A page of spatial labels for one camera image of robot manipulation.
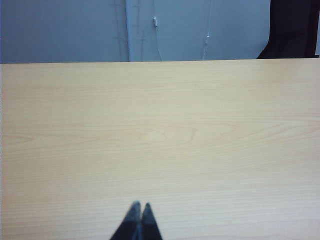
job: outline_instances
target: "light wood grain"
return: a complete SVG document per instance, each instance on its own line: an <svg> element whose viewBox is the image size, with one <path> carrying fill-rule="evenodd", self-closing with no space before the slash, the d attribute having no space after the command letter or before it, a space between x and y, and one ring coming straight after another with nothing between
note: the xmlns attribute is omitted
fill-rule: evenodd
<svg viewBox="0 0 320 240"><path fill-rule="evenodd" d="M1 65L2 239L320 239L320 59Z"/></svg>

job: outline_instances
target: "light blue wall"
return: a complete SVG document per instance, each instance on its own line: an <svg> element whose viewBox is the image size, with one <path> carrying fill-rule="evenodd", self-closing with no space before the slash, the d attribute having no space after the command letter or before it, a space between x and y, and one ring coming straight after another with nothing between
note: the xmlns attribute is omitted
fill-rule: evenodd
<svg viewBox="0 0 320 240"><path fill-rule="evenodd" d="M1 0L1 62L128 61L125 7L125 0Z"/></svg>
<svg viewBox="0 0 320 240"><path fill-rule="evenodd" d="M127 0L133 61L255 59L269 38L270 0ZM158 32L153 17L158 20Z"/></svg>
<svg viewBox="0 0 320 240"><path fill-rule="evenodd" d="M204 50L205 60L255 59L270 0L212 0L210 9L211 0L1 0L1 62L128 61L128 51L132 61L202 60ZM320 54L320 25L318 36Z"/></svg>

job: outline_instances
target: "black pointed tip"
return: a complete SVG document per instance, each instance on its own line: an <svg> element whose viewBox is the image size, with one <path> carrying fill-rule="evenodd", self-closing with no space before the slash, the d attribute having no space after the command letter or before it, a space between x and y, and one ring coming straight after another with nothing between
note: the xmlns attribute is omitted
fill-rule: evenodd
<svg viewBox="0 0 320 240"><path fill-rule="evenodd" d="M140 221L140 215L141 215L141 205L139 201L134 201L131 204L131 207L129 208L128 212L126 213L124 217L124 222L136 222L138 223Z"/></svg>
<svg viewBox="0 0 320 240"><path fill-rule="evenodd" d="M144 224L157 224L149 202L144 207L142 221Z"/></svg>

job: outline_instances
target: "wood grain pattern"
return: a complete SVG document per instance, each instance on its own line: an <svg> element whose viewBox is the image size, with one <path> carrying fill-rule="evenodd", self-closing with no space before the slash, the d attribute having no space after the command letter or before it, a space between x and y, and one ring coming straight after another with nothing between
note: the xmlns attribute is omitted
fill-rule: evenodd
<svg viewBox="0 0 320 240"><path fill-rule="evenodd" d="M2 239L320 239L320 59L1 65Z"/></svg>

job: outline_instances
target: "cable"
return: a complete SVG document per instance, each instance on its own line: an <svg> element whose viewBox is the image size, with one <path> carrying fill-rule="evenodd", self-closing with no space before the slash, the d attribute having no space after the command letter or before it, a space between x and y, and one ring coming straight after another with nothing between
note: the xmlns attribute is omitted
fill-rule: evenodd
<svg viewBox="0 0 320 240"><path fill-rule="evenodd" d="M208 17L208 28L207 28L207 35L204 40L204 48L203 48L203 55L202 55L202 60L205 60L206 53L207 53L207 47L208 47L208 42L209 38L211 37L211 19L212 19L212 5L213 5L213 0L210 0L210 9L209 9L209 17Z"/></svg>
<svg viewBox="0 0 320 240"><path fill-rule="evenodd" d="M157 49L157 52L159 54L159 58L160 58L160 61L163 60L162 56L161 56L161 52L160 52L160 48L159 48L159 39L158 39L158 20L157 20L157 17L156 16L156 0L153 0L153 25L154 25L154 28L155 28L155 44L156 44L156 49Z"/></svg>

